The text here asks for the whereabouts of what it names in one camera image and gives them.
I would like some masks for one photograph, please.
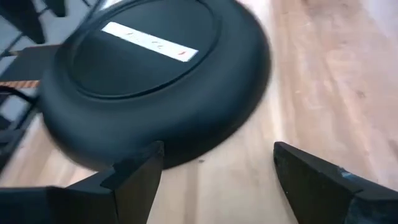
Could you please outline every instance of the wooden floor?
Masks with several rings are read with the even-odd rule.
[[[398,190],[398,1],[242,2],[269,36],[271,84],[234,136],[163,172],[148,223],[296,223],[274,141]],[[90,174],[56,150],[37,118],[0,183],[66,186]]]

